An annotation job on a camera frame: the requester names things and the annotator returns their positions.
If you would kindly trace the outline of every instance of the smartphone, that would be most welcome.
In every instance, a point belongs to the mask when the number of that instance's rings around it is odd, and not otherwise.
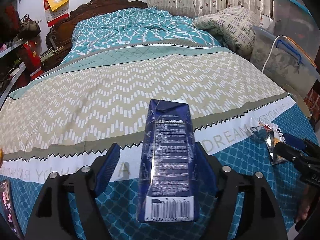
[[[24,235],[21,231],[20,225],[17,220],[17,216],[13,207],[12,194],[11,194],[11,183],[8,179],[0,182],[0,202],[1,208],[4,213],[4,220],[9,225],[10,229],[20,239],[24,239]]]

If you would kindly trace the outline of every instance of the snack bag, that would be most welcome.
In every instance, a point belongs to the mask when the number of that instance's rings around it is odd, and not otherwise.
[[[259,121],[257,127],[251,127],[251,132],[255,140],[264,141],[267,144],[272,165],[286,162],[285,158],[273,153],[273,149],[278,142],[285,143],[284,134],[279,126],[275,123]]]

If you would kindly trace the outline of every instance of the wooden headboard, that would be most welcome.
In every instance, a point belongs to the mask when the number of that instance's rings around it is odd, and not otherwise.
[[[57,48],[63,46],[61,51],[56,56],[56,63],[59,65],[65,56],[70,52],[72,48],[71,36],[76,24],[82,20],[89,19],[96,15],[115,12],[126,8],[142,8],[145,9],[148,5],[141,1],[128,0],[91,0],[87,4],[80,5],[76,10],[70,12],[70,17],[65,18],[56,23],[50,29],[50,33],[47,34],[45,42],[48,49],[52,47],[50,38],[53,39]]]

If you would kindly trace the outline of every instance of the pillow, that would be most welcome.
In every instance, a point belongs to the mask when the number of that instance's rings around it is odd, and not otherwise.
[[[260,16],[241,6],[226,8],[216,14],[198,17],[193,25],[208,30],[212,36],[221,35],[229,49],[242,57],[250,56],[255,33],[252,26],[258,26]]]

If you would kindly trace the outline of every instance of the red calendar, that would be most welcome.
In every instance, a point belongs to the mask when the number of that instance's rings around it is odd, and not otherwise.
[[[59,20],[69,17],[68,5],[64,4],[56,9],[54,12],[51,10],[48,0],[43,0],[45,18],[47,20],[48,26],[51,27],[55,25]]]

